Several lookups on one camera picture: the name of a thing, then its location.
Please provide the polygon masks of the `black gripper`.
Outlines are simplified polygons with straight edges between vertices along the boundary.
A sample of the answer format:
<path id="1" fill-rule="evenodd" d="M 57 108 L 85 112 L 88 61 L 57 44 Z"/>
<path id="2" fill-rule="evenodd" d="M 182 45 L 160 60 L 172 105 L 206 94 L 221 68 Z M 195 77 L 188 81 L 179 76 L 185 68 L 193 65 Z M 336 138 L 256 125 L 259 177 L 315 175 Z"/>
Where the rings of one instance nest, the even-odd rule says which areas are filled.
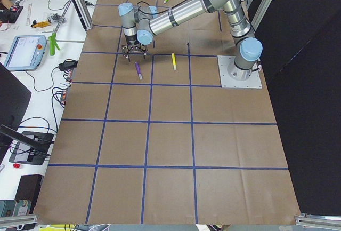
<path id="1" fill-rule="evenodd" d="M 135 45 L 122 45 L 121 46 L 122 53 L 124 58 L 129 61 L 129 55 L 132 53 L 142 53 L 143 57 L 145 58 L 148 52 L 148 47 L 141 43 Z"/>

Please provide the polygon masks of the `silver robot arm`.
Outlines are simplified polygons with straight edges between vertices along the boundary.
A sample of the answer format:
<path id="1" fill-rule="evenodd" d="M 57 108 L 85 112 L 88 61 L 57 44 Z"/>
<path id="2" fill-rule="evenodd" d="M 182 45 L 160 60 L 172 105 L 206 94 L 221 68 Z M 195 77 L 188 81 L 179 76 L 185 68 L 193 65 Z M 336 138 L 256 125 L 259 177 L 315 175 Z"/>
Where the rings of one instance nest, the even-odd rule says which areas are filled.
<path id="1" fill-rule="evenodd" d="M 159 12 L 156 6 L 133 5 L 130 2 L 118 6 L 126 44 L 121 47 L 128 59 L 131 53 L 147 53 L 147 46 L 154 37 L 203 14 L 223 10 L 227 16 L 236 46 L 234 61 L 228 65 L 228 74 L 237 81 L 245 81 L 256 71 L 263 46 L 255 38 L 255 31 L 247 19 L 240 0 L 184 0 Z"/>

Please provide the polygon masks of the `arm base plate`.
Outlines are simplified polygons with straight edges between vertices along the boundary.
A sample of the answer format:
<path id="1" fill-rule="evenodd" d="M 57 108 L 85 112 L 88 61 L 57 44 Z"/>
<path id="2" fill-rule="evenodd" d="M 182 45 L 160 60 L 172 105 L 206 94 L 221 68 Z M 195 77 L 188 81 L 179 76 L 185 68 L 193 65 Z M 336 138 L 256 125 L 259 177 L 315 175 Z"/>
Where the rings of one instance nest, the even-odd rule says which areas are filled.
<path id="1" fill-rule="evenodd" d="M 262 83 L 255 63 L 250 70 L 241 70 L 234 65 L 235 56 L 218 55 L 218 69 L 223 89 L 261 89 Z"/>

